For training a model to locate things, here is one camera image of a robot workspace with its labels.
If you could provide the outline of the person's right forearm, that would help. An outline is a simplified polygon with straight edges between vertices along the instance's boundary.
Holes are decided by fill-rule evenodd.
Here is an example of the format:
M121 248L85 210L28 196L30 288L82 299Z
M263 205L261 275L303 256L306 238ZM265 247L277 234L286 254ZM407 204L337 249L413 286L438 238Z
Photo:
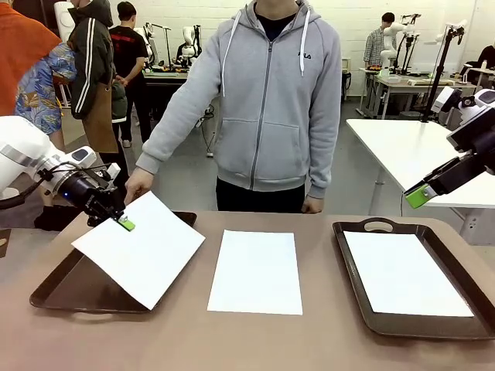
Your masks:
M187 107L186 85L182 85L171 97L150 138L142 146L136 168L154 175L175 149L185 140L194 123Z

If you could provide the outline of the person's left hand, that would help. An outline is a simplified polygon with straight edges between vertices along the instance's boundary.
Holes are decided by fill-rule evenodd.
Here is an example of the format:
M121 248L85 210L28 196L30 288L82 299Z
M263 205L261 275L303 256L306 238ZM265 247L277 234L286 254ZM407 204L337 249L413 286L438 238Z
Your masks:
M318 214L324 209L324 199L319 199L307 195L302 205L302 212L304 214Z

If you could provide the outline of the white side desk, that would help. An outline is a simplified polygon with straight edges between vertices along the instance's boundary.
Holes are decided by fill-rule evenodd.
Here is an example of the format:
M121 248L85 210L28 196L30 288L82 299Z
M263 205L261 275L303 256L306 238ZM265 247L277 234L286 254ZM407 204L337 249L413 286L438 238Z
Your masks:
M465 63L461 70L461 82L474 86L474 93L482 89L495 89L495 67L477 67L476 63Z

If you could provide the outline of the grey workbench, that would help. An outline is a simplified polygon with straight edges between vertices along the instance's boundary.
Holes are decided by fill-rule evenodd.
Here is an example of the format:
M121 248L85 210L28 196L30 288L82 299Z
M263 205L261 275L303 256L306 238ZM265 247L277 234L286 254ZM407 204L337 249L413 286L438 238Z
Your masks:
M371 119L385 119L391 115L393 103L403 100L400 108L409 111L414 97L423 96L428 99L430 93L438 94L443 87L453 87L468 94L475 91L472 83L462 83L456 79L441 79L439 87L433 88L433 81L423 77L411 77L401 75L381 76L378 71L360 68L365 74L365 81L360 95L360 104L356 112Z

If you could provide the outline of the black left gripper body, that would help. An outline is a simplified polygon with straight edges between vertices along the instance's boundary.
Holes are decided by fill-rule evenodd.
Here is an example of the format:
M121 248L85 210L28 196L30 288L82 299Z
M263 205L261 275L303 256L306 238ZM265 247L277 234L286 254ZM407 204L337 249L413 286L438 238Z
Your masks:
M88 216L88 226L98 226L106 220L119 221L125 204L117 187L94 173L71 172L58 187L57 194Z

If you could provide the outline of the white table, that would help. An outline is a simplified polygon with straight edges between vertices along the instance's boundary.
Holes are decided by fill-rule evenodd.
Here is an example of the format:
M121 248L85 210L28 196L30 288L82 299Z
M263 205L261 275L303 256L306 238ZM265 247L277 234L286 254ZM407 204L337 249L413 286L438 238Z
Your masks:
M377 215L384 175L403 191L458 154L447 142L449 130L436 123L402 120L348 119L350 130L379 164L368 214ZM435 197L428 207L460 213L459 234L477 246L495 247L495 176L483 173L446 196Z

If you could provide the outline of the person in black red-print shirt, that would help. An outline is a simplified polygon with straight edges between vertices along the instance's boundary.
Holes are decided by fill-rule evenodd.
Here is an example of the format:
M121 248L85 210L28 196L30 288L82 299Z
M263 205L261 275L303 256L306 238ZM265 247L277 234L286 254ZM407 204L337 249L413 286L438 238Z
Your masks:
M114 65L117 80L125 87L128 101L126 121L119 124L121 142L125 148L131 147L131 112L136 110L142 141L151 134L148 92L143 76L148 59L145 40L135 31L137 11L132 3L120 2L117 6L119 26L110 29L114 49Z

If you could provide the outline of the person in striped dark jacket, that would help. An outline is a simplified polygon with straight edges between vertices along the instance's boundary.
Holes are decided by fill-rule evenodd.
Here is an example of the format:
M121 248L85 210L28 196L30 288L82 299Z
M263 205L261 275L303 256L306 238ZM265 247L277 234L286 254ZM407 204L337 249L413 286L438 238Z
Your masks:
M74 52L77 70L71 84L72 115L82 121L88 143L102 162L115 162L120 167L114 184L124 194L128 166L118 141L118 125L127 118L128 102L113 61L111 7L108 0L71 3L69 13L75 27L68 45Z

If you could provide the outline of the white A4 paper sheet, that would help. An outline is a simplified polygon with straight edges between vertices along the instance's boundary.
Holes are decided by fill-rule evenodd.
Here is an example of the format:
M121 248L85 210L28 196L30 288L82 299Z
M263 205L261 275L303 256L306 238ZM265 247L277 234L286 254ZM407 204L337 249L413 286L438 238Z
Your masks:
M147 192L130 203L127 231L106 220L72 242L141 305L152 310L205 237Z
M372 310L472 318L472 310L414 234L344 233Z
M207 310L302 315L294 234L225 230Z

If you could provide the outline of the person in orange top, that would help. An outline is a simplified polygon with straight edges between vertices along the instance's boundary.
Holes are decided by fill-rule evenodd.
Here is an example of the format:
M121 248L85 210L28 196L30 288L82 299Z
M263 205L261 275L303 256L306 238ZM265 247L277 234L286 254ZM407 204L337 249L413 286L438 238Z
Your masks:
M19 81L60 43L41 22L0 2L0 116L13 114Z

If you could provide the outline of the dark workbench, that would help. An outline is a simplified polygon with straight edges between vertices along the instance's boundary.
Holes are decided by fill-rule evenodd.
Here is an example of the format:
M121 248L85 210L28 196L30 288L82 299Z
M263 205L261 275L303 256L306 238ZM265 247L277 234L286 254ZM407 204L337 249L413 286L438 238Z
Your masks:
M144 72L149 106L154 120L162 117L172 95L186 82L187 72Z

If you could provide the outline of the person in plaid shirt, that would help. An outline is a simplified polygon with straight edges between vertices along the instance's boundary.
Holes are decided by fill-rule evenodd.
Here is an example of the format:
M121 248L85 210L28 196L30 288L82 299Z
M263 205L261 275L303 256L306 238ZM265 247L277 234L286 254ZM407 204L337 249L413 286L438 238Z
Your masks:
M384 51L384 30L395 21L394 13L386 12L381 17L381 26L367 37L364 50L364 67L381 67L381 52Z

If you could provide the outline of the person in grey hoodie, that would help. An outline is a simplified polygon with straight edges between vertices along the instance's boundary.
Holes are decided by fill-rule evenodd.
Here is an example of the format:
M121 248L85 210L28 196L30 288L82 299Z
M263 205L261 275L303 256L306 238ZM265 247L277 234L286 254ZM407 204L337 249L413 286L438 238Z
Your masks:
M302 213L309 130L340 125L336 30L307 0L252 0L219 25L183 85L193 127L220 102L217 208Z

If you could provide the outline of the black metal stand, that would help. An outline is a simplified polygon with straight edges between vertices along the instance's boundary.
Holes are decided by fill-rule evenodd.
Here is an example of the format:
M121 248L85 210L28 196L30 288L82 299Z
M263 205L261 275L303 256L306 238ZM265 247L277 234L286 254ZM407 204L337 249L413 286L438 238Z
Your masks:
M398 52L400 52L401 48L404 47L405 54L402 64L399 64L399 59L396 59L395 63L395 69L401 75L408 74L408 66L415 48L415 44L417 43L419 37L419 34L415 31L415 23L421 16L421 14L413 13L410 15L403 15L401 17L401 24L405 25L405 29L403 30L403 37L399 44Z

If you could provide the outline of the small white background robot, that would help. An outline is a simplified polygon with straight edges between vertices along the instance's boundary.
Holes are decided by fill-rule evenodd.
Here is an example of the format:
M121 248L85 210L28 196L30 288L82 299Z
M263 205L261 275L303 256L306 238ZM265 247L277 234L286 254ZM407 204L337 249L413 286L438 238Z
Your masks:
M184 43L179 46L176 53L176 63L183 68L187 68L202 53L201 47L201 26L183 27Z

